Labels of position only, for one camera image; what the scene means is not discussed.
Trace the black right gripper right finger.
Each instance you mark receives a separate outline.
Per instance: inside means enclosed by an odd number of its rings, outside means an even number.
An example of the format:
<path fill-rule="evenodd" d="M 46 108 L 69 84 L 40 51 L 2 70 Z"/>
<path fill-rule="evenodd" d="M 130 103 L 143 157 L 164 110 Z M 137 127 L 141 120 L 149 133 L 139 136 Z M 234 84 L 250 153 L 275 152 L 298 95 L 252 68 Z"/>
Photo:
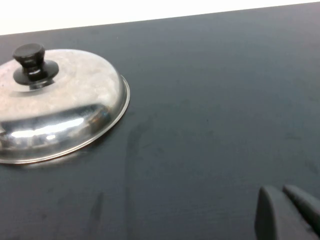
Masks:
<path fill-rule="evenodd" d="M 285 185 L 282 190 L 312 227 L 320 226 L 320 200 L 318 198 L 295 185 Z"/>

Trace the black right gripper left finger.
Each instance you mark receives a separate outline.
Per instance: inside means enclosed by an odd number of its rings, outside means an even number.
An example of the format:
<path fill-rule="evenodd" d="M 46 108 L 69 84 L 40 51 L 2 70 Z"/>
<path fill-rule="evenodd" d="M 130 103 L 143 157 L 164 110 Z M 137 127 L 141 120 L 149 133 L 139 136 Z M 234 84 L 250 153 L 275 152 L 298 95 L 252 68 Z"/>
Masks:
<path fill-rule="evenodd" d="M 259 189 L 254 221 L 258 240 L 318 240 L 320 226 L 311 226 L 282 190 Z"/>

